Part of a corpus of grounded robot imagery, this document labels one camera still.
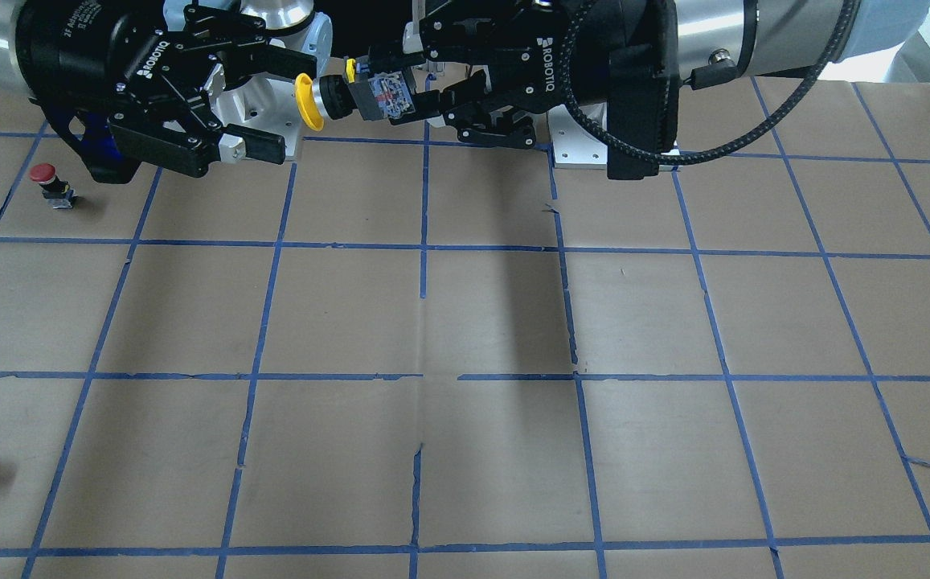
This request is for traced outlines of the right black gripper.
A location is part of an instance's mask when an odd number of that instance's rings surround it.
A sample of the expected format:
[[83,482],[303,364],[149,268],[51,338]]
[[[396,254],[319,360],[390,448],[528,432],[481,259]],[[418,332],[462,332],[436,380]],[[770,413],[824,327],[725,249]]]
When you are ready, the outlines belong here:
[[[318,57],[286,43],[263,11],[240,4],[172,8],[163,1],[24,1],[16,54],[32,102],[97,183],[126,184],[148,162],[203,177],[212,162],[287,161],[285,137],[224,124],[207,96],[256,76],[295,80],[317,73]],[[140,56],[140,94],[120,84]]]

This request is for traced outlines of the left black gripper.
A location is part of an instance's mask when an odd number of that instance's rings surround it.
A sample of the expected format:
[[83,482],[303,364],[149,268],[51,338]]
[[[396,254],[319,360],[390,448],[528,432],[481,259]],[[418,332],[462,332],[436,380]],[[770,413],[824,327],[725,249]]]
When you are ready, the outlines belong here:
[[[551,81],[559,82],[558,44],[582,2],[358,4],[357,76],[410,76],[428,63],[483,70],[448,88],[413,89],[412,109],[391,124],[442,120],[460,142],[529,150],[537,146],[537,88],[487,88],[488,77],[521,77],[537,66],[538,48],[549,47]],[[675,1],[596,1],[570,63],[578,102],[605,103],[600,122],[609,136],[648,153],[673,149],[681,87]],[[608,179],[642,180],[660,164],[609,147],[605,168]]]

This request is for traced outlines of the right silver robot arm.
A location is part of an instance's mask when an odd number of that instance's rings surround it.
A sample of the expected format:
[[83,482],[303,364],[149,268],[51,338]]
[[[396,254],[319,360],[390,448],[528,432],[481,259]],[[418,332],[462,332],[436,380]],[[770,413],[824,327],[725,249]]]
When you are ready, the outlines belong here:
[[295,159],[295,82],[324,72],[332,36],[313,1],[0,1],[0,89],[98,183],[144,164],[199,179]]

